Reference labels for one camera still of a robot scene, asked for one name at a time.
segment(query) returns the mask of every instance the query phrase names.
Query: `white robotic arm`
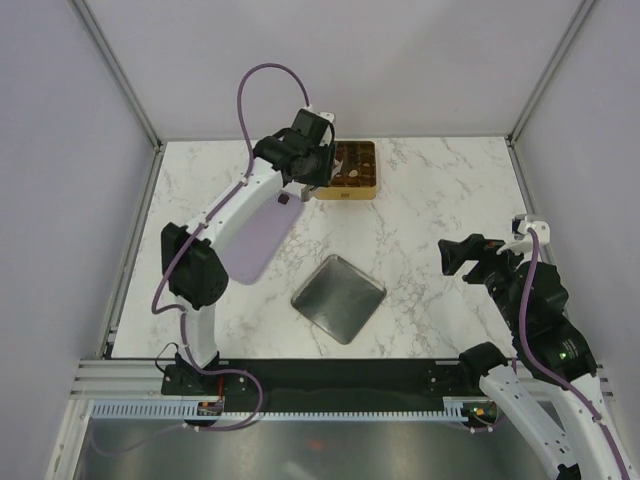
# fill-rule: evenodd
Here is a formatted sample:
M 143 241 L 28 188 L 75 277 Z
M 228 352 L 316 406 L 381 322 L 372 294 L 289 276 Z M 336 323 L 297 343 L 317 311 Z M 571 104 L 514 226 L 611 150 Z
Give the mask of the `white robotic arm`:
M 506 413 L 549 478 L 640 479 L 611 421 L 589 346 L 564 317 L 568 294 L 557 270 L 539 264 L 534 276 L 533 260 L 518 267 L 522 254 L 534 250 L 535 256 L 549 243 L 549 225 L 540 217 L 519 215 L 512 230 L 514 240 L 507 244 L 477 234 L 460 243 L 442 240 L 443 273 L 452 275 L 466 260 L 478 261 L 465 281 L 487 287 L 513 333 L 519 358 L 544 384 L 565 430 L 521 386 L 493 344 L 460 355 L 467 381 Z M 535 287 L 532 302 L 529 287 Z
M 196 238 L 196 248 L 185 253 L 185 260 L 181 260 L 169 279 L 177 303 L 185 309 L 186 336 L 198 365 L 206 366 L 218 355 L 215 302 L 219 295 L 208 291 L 214 286 L 204 288 L 207 290 L 204 292 L 200 287 L 213 279 L 222 283 L 224 291 L 228 277 L 218 257 L 256 210 L 277 195 L 286 183 L 298 182 L 311 188 L 328 185 L 341 167 L 335 163 L 333 120 L 331 113 L 300 110 L 290 129 L 283 129 L 256 144 L 253 169 L 248 177 L 234 182 L 184 227 L 173 224 L 165 227 L 163 267 L 166 270 L 184 240 L 204 226 Z M 237 189 L 235 194 L 220 206 L 234 189 Z M 216 207 L 215 216 L 208 221 L 209 212 Z M 181 346 L 179 353 L 187 359 L 184 349 L 185 346 Z

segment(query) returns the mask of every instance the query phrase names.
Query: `white wall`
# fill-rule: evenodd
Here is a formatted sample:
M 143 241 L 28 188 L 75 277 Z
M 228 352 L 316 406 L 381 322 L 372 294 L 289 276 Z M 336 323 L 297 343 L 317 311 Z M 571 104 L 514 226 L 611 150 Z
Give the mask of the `white wall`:
M 506 134 L 579 0 L 89 0 L 160 135 L 239 138 L 242 75 L 281 62 L 341 136 Z M 301 97 L 282 72 L 247 87 L 273 133 Z
M 64 0 L 0 2 L 0 478 L 43 478 L 151 148 Z
M 571 295 L 640 459 L 640 2 L 599 2 L 518 143 Z

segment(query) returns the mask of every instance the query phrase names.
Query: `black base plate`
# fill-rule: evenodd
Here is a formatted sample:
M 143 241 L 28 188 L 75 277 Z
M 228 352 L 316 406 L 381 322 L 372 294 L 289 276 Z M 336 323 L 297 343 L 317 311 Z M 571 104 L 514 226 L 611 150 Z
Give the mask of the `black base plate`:
M 264 412 L 414 412 L 442 410 L 443 396 L 469 396 L 457 360 L 221 360 L 219 369 L 255 375 L 265 394 Z M 166 367 L 163 395 L 218 395 L 219 378 L 188 368 Z M 256 386 L 246 377 L 224 375 L 225 410 L 253 411 Z

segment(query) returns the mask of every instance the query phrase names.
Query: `marble surface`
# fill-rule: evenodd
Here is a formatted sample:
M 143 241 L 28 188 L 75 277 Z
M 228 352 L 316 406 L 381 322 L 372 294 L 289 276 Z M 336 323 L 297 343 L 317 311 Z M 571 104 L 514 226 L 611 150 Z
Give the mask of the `marble surface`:
M 502 138 L 372 139 L 380 164 L 373 201 L 306 204 L 261 279 L 231 282 L 216 305 L 222 355 L 254 358 L 455 357 L 487 340 L 512 355 L 511 336 L 483 287 L 441 273 L 437 242 L 471 233 L 507 238 L 525 211 Z M 155 357 L 178 337 L 178 316 L 153 316 L 160 231 L 183 224 L 244 171 L 241 141 L 167 146 L 113 349 L 114 357 Z M 349 345 L 299 315 L 290 299 L 330 254 L 387 288 Z M 161 304 L 170 303 L 165 292 Z

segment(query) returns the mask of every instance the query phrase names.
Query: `wire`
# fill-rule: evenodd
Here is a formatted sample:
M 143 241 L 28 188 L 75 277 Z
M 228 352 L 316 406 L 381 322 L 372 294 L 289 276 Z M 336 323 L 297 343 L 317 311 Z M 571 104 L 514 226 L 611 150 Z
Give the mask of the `wire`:
M 253 75 L 255 72 L 257 72 L 258 70 L 262 70 L 265 68 L 275 68 L 278 70 L 283 70 L 285 72 L 287 72 L 289 75 L 291 75 L 293 77 L 293 79 L 298 83 L 298 85 L 300 86 L 300 89 L 302 90 L 302 95 L 304 96 L 304 101 L 305 101 L 305 105 L 307 107 L 311 106 L 310 102 L 309 102 L 309 95 L 307 94 L 307 90 L 304 86 L 304 84 L 302 83 L 302 80 L 300 80 L 300 78 L 293 72 L 293 70 L 289 69 L 288 67 L 285 67 L 284 65 L 280 65 L 278 63 L 263 63 L 260 65 L 257 65 L 255 67 L 253 67 L 251 70 L 249 70 L 247 73 L 245 73 L 245 75 L 242 77 L 242 80 L 240 81 L 240 85 L 238 86 L 238 94 L 236 97 L 236 108 L 238 111 L 238 121 L 240 122 L 240 130 L 242 130 L 242 136 L 244 138 L 244 141 L 247 145 L 247 150 L 249 152 L 249 161 L 248 161 L 248 165 L 247 165 L 247 170 L 244 174 L 243 180 L 244 179 L 248 179 L 249 176 L 251 175 L 251 172 L 253 171 L 253 166 L 255 164 L 255 157 L 253 155 L 253 149 L 251 147 L 251 139 L 249 138 L 249 132 L 247 131 L 247 126 L 245 124 L 244 121 L 244 114 L 242 111 L 242 92 L 244 91 L 244 86 L 247 82 L 247 80 L 249 79 L 249 77 L 251 75 Z M 189 238 L 187 238 L 187 241 L 184 243 L 184 245 L 182 245 L 182 247 L 178 250 L 178 253 L 176 253 L 176 255 L 173 257 L 173 259 L 171 260 L 171 262 L 169 263 L 169 266 L 167 267 L 166 272 L 164 273 L 164 275 L 162 276 L 162 279 L 160 280 L 160 283 L 158 285 L 158 288 L 156 288 L 156 291 L 153 295 L 153 300 L 151 302 L 151 312 L 154 315 L 159 315 L 161 313 L 164 312 L 168 312 L 170 310 L 178 310 L 180 312 L 180 337 L 181 337 L 181 341 L 183 343 L 184 350 L 185 353 L 187 354 L 187 358 L 189 360 L 189 363 L 191 364 L 191 366 L 193 367 L 193 369 L 195 371 L 197 371 L 198 373 L 202 374 L 202 375 L 207 375 L 207 376 L 218 376 L 218 375 L 242 375 L 244 377 L 247 377 L 249 380 L 251 380 L 255 386 L 258 389 L 258 403 L 256 405 L 255 410 L 244 420 L 234 423 L 232 425 L 227 425 L 227 426 L 210 426 L 210 427 L 198 427 L 195 425 L 189 425 L 189 424 L 185 424 L 185 423 L 180 423 L 180 424 L 174 424 L 171 425 L 169 427 L 163 428 L 161 430 L 158 430 L 157 432 L 155 432 L 154 434 L 150 435 L 149 437 L 140 440 L 139 442 L 134 443 L 133 445 L 130 445 L 126 448 L 123 448 L 121 450 L 116 450 L 116 451 L 106 451 L 103 450 L 102 448 L 100 448 L 96 443 L 95 443 L 95 439 L 93 438 L 93 435 L 91 434 L 91 432 L 89 433 L 89 443 L 91 445 L 91 447 L 100 455 L 105 456 L 105 457 L 118 457 L 120 455 L 124 455 L 126 453 L 129 453 L 132 450 L 135 450 L 136 448 L 152 441 L 155 440 L 156 438 L 164 435 L 165 433 L 169 433 L 172 432 L 174 430 L 177 430 L 179 428 L 183 428 L 185 426 L 189 426 L 192 429 L 199 431 L 199 430 L 206 430 L 206 431 L 217 431 L 217 432 L 221 432 L 221 431 L 230 431 L 230 430 L 237 430 L 240 429 L 246 425 L 248 425 L 260 412 L 260 409 L 262 408 L 262 403 L 264 401 L 264 392 L 262 389 L 262 385 L 260 384 L 260 382 L 258 381 L 258 379 L 253 376 L 251 373 L 246 372 L 244 370 L 240 370 L 240 369 L 236 369 L 236 368 L 227 368 L 224 370 L 215 370 L 215 371 L 210 371 L 210 370 L 204 370 L 202 369 L 195 361 L 195 359 L 193 358 L 193 354 L 191 352 L 191 348 L 189 347 L 188 341 L 187 341 L 187 333 L 186 333 L 186 321 L 187 321 L 187 310 L 185 307 L 183 307 L 182 305 L 179 305 L 177 303 L 174 304 L 170 304 L 170 305 L 165 305 L 163 307 L 158 307 L 158 302 L 160 301 L 160 296 L 162 295 L 162 292 L 164 291 L 164 288 L 166 287 L 168 281 L 169 281 L 169 277 L 171 277 L 171 274 L 173 273 L 174 269 L 176 268 L 176 265 L 178 264 L 178 262 L 180 261 L 180 259 L 182 258 L 182 256 L 184 255 L 184 253 L 187 251 L 187 249 L 191 246 L 191 244 L 194 242 L 194 240 L 196 238 L 198 238 L 198 236 L 200 235 L 200 233 L 202 233 L 202 231 L 205 228 L 205 224 L 208 223 L 209 221 L 211 221 L 211 219 L 222 209 L 222 207 L 224 207 L 227 202 L 229 200 L 231 200 L 231 198 L 233 198 L 233 196 L 244 186 L 244 183 L 242 181 L 238 182 L 238 184 L 236 184 L 236 186 L 218 203 L 215 205 L 215 207 L 213 207 L 213 209 L 205 216 L 205 223 L 200 223 L 197 228 L 194 230 L 194 232 L 189 236 Z M 160 355 L 162 355 L 162 353 L 164 352 L 164 350 L 167 348 L 167 346 L 174 344 L 177 346 L 177 344 L 175 344 L 175 342 L 171 342 L 168 343 L 165 348 L 162 350 L 162 352 L 160 352 L 160 354 L 158 355 L 158 357 L 160 357 Z M 164 370 L 162 370 L 160 368 L 160 366 L 157 364 L 157 358 L 156 358 L 156 367 L 163 372 L 164 374 Z M 86 470 L 83 469 L 82 474 L 85 475 L 86 474 Z
M 174 347 L 176 347 L 176 352 L 178 350 L 180 350 L 180 347 L 178 346 L 178 344 L 176 342 L 169 342 L 164 346 L 164 348 L 162 350 L 160 350 L 160 353 L 158 354 L 156 359 L 153 361 L 153 363 L 155 364 L 156 368 L 162 372 L 163 376 L 166 375 L 166 372 L 165 372 L 164 368 L 162 368 L 162 367 L 160 367 L 160 365 L 158 365 L 158 360 L 160 360 L 160 357 L 162 356 L 162 354 L 164 353 L 164 351 L 167 349 L 167 347 L 169 345 L 173 345 Z
M 609 427 L 607 427 L 602 422 L 602 414 L 598 411 L 598 409 L 589 401 L 589 399 L 575 386 L 571 385 L 567 380 L 562 378 L 560 375 L 555 372 L 549 370 L 547 367 L 542 365 L 535 357 L 531 348 L 529 347 L 529 341 L 527 340 L 527 307 L 529 305 L 529 295 L 531 294 L 531 287 L 533 286 L 533 279 L 536 274 L 536 268 L 538 266 L 538 255 L 540 254 L 540 241 L 538 240 L 538 234 L 533 228 L 529 228 L 527 230 L 531 237 L 533 238 L 533 253 L 531 255 L 531 263 L 529 264 L 529 271 L 527 272 L 527 278 L 524 282 L 524 290 L 522 292 L 522 299 L 520 301 L 520 314 L 518 317 L 519 320 L 519 332 L 520 332 L 520 342 L 522 343 L 522 349 L 524 350 L 524 354 L 529 359 L 531 364 L 538 369 L 541 373 L 549 377 L 551 380 L 556 382 L 558 385 L 564 387 L 573 393 L 580 402 L 585 406 L 587 410 L 591 413 L 594 420 L 598 425 L 600 425 L 600 429 L 602 430 L 602 434 L 609 444 L 609 448 L 611 449 L 611 453 L 616 460 L 616 464 L 620 469 L 620 473 L 622 474 L 623 480 L 630 480 L 629 472 L 627 471 L 627 467 L 624 464 L 624 460 L 622 459 L 622 455 L 618 446 L 616 445 L 615 440 L 613 439 L 613 435 L 611 435 L 611 431 Z
M 100 447 L 96 443 L 96 439 L 95 439 L 95 437 L 93 435 L 93 429 L 91 429 L 89 431 L 89 445 L 91 445 L 91 448 L 93 448 L 96 451 L 96 453 L 98 453 L 99 455 L 102 455 L 103 457 L 117 458 L 117 457 L 120 457 L 122 455 L 125 455 L 125 454 L 129 453 L 132 450 L 135 450 L 138 447 L 141 447 L 141 446 L 143 446 L 143 445 L 155 440 L 156 438 L 159 438 L 159 437 L 163 436 L 166 433 L 173 432 L 174 430 L 178 430 L 180 428 L 184 428 L 184 425 L 185 424 L 183 424 L 183 423 L 178 423 L 178 424 L 174 423 L 173 425 L 169 425 L 168 427 L 162 428 L 162 429 L 158 430 L 157 432 L 149 435 L 148 437 L 143 438 L 142 440 L 140 440 L 140 441 L 138 441 L 138 442 L 136 442 L 136 443 L 134 443 L 132 445 L 129 445 L 128 447 L 121 448 L 119 450 L 111 450 L 111 451 L 104 450 L 102 447 Z
M 305 100 L 306 105 L 310 106 L 309 95 L 307 94 L 307 90 L 304 87 L 304 84 L 302 83 L 302 80 L 300 80 L 300 78 L 291 69 L 285 67 L 284 65 L 280 65 L 278 63 L 263 63 L 261 65 L 257 65 L 255 67 L 253 67 L 251 70 L 249 70 L 244 75 L 244 77 L 242 77 L 242 80 L 240 81 L 240 85 L 238 86 L 238 95 L 236 97 L 236 107 L 237 107 L 237 110 L 238 110 L 238 121 L 240 122 L 240 129 L 242 130 L 242 136 L 244 137 L 245 143 L 247 145 L 247 151 L 249 153 L 249 162 L 248 162 L 247 170 L 246 170 L 246 172 L 244 174 L 243 180 L 248 179 L 249 176 L 251 175 L 251 172 L 253 171 L 253 167 L 254 167 L 254 163 L 255 163 L 255 157 L 254 157 L 254 154 L 253 154 L 253 149 L 251 147 L 251 139 L 249 137 L 249 132 L 247 131 L 247 126 L 246 126 L 246 123 L 244 121 L 244 113 L 243 113 L 243 110 L 242 110 L 242 92 L 244 91 L 244 86 L 245 86 L 247 80 L 249 79 L 249 77 L 251 75 L 253 75 L 255 72 L 257 72 L 258 70 L 262 70 L 262 69 L 265 69 L 265 68 L 275 68 L 275 69 L 283 70 L 283 71 L 287 72 L 289 75 L 291 75 L 293 77 L 293 79 L 300 86 L 300 89 L 302 90 L 302 95 L 304 96 L 304 100 Z M 155 294 L 153 296 L 153 301 L 151 303 L 151 312 L 154 315 L 159 315 L 161 313 L 164 313 L 164 312 L 167 312 L 167 311 L 170 311 L 170 310 L 178 310 L 180 312 L 180 338 L 181 338 L 181 341 L 182 341 L 182 343 L 184 345 L 184 351 L 185 351 L 185 354 L 187 355 L 187 359 L 188 359 L 189 363 L 191 364 L 191 366 L 193 367 L 193 369 L 196 372 L 200 373 L 201 375 L 207 375 L 207 376 L 231 375 L 231 374 L 233 374 L 233 375 L 243 375 L 243 376 L 247 377 L 249 380 L 251 380 L 255 384 L 256 388 L 258 389 L 258 404 L 256 405 L 255 410 L 247 418 L 245 418 L 244 420 L 242 420 L 242 421 L 240 421 L 238 423 L 234 423 L 233 425 L 228 425 L 228 426 L 200 427 L 202 430 L 229 431 L 229 430 L 236 430 L 236 429 L 244 427 L 245 425 L 248 425 L 256 417 L 256 415 L 258 415 L 258 413 L 260 412 L 260 409 L 262 408 L 262 403 L 264 401 L 264 392 L 262 390 L 262 385 L 260 385 L 260 382 L 258 381 L 258 379 L 256 377 L 254 377 L 251 373 L 246 372 L 244 370 L 239 370 L 239 369 L 235 369 L 235 368 L 227 368 L 227 369 L 224 369 L 224 370 L 210 371 L 210 370 L 204 370 L 203 368 L 201 368 L 196 363 L 195 359 L 193 358 L 193 353 L 191 352 L 191 348 L 189 347 L 189 342 L 188 342 L 188 339 L 187 339 L 187 328 L 186 328 L 187 309 L 184 306 L 179 305 L 177 303 L 170 304 L 170 305 L 165 305 L 163 307 L 158 307 L 158 302 L 160 301 L 160 296 L 162 295 L 162 292 L 163 292 L 165 286 L 169 282 L 169 278 L 171 277 L 171 274 L 173 273 L 173 270 L 176 268 L 176 265 L 178 264 L 178 262 L 180 261 L 180 259 L 184 255 L 184 253 L 191 246 L 191 244 L 194 242 L 194 240 L 200 235 L 200 233 L 202 233 L 202 231 L 205 229 L 205 225 L 209 221 L 211 221 L 211 219 L 222 209 L 222 207 L 224 207 L 226 205 L 226 203 L 231 198 L 233 198 L 233 196 L 243 186 L 244 186 L 243 181 L 238 182 L 231 189 L 231 191 L 219 203 L 217 203 L 211 209 L 211 211 L 205 216 L 205 222 L 198 224 L 198 226 L 196 227 L 194 232 L 189 236 L 187 241 L 182 245 L 182 247 L 178 250 L 178 253 L 173 257 L 173 259 L 169 263 L 169 266 L 167 267 L 167 270 L 165 271 L 164 275 L 162 276 L 162 279 L 160 280 L 160 284 L 158 285 L 158 288 L 156 289 L 156 292 L 155 292 Z

